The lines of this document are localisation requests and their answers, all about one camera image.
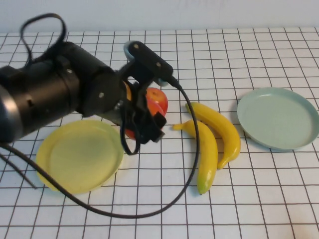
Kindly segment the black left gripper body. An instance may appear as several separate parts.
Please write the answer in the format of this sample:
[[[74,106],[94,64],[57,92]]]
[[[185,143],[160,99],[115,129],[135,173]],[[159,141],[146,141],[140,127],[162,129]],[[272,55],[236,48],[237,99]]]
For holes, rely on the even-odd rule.
[[[135,136],[135,120],[150,112],[148,86],[148,83],[128,81],[108,83],[108,120],[120,127],[121,136]]]

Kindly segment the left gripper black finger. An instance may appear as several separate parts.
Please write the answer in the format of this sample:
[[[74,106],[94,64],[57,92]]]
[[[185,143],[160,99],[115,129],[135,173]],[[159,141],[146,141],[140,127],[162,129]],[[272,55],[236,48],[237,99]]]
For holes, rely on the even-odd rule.
[[[146,144],[149,141],[158,142],[164,136],[162,128],[165,124],[166,118],[161,112],[143,113],[135,120],[135,139],[140,144]]]

